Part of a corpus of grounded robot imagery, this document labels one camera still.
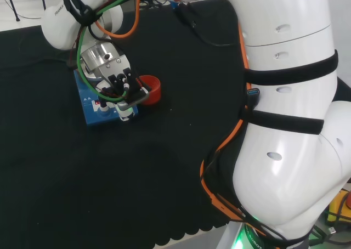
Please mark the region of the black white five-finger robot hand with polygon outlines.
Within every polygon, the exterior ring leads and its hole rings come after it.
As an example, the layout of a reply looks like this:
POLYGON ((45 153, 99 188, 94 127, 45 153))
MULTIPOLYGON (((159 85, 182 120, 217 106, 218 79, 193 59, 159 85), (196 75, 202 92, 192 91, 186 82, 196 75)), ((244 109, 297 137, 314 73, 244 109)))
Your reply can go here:
POLYGON ((104 63, 93 70, 95 77, 94 88, 98 93, 100 110, 116 111, 122 121, 128 121, 135 116, 135 111, 127 105, 132 103, 132 89, 135 83, 132 80, 132 70, 125 55, 104 63))

